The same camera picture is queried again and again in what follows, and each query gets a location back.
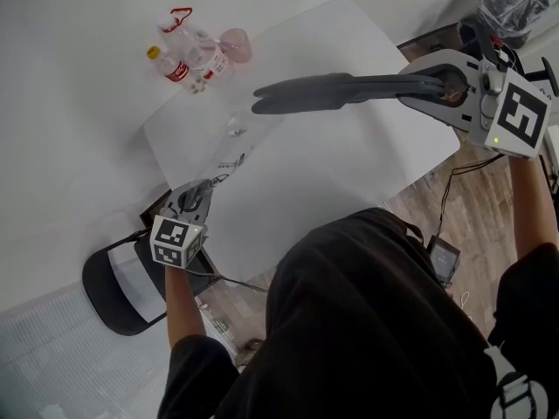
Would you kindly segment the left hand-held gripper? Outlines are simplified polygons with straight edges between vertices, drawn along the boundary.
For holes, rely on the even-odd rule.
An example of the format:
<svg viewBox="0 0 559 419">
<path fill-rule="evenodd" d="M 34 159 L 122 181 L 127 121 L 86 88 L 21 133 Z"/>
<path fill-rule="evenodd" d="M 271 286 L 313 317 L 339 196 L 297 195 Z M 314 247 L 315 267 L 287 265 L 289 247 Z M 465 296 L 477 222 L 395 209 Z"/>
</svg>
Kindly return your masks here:
<svg viewBox="0 0 559 419">
<path fill-rule="evenodd" d="M 154 218 L 150 250 L 155 262 L 185 270 L 202 249 L 213 188 L 195 182 L 174 189 Z"/>
</svg>

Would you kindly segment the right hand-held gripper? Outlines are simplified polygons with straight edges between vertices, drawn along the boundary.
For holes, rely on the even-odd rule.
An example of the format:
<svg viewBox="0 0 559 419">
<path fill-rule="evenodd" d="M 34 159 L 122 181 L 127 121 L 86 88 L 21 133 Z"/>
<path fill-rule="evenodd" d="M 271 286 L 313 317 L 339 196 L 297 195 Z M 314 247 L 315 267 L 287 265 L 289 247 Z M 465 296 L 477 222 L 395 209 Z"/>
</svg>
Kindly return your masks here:
<svg viewBox="0 0 559 419">
<path fill-rule="evenodd" d="M 435 77 L 441 72 L 453 72 L 470 86 L 479 84 L 475 112 L 468 100 L 458 104 L 400 96 L 398 101 L 447 126 L 469 131 L 468 141 L 476 147 L 524 159 L 538 155 L 551 101 L 534 84 L 512 69 L 501 72 L 485 59 L 480 63 L 456 50 L 419 57 L 399 73 Z"/>
</svg>

